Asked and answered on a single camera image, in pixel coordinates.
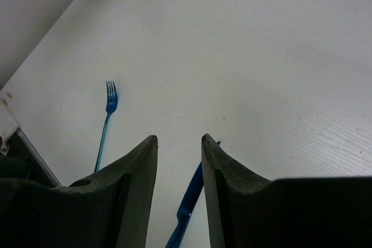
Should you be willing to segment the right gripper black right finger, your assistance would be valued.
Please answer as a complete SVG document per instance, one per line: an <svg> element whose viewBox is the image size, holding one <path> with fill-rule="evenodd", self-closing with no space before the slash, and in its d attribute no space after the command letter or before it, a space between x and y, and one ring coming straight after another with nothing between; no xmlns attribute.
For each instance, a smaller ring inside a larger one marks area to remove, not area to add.
<svg viewBox="0 0 372 248"><path fill-rule="evenodd" d="M211 247L273 246L277 197L271 182L229 156L209 134L201 149Z"/></svg>

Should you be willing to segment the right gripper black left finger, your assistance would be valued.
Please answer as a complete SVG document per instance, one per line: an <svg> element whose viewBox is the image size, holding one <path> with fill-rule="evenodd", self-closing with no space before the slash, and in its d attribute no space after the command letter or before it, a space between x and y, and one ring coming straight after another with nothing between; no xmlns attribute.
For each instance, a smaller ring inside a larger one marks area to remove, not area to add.
<svg viewBox="0 0 372 248"><path fill-rule="evenodd" d="M158 164L150 135L128 154L68 187L58 187L52 247L144 247Z"/></svg>

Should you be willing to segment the blue metal knife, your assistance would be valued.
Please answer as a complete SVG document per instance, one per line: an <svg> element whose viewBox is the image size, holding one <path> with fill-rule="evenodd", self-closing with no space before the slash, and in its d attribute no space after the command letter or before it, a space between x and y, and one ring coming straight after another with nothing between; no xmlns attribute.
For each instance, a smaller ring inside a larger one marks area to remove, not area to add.
<svg viewBox="0 0 372 248"><path fill-rule="evenodd" d="M187 230L193 210L204 187L202 163L199 163L178 208L177 226L165 248L179 248Z"/></svg>

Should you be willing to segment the blue metal fork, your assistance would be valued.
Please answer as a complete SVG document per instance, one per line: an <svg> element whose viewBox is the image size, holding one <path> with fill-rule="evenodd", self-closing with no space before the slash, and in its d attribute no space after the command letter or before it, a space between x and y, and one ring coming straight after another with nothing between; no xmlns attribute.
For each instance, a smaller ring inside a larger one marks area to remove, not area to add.
<svg viewBox="0 0 372 248"><path fill-rule="evenodd" d="M118 105L118 95L117 95L116 85L114 81L106 82L106 93L107 93L106 117L105 117L105 121L103 124L102 135L101 135L98 155L97 155L96 163L94 167L94 172L99 171L108 121L111 115L116 111L117 105Z"/></svg>

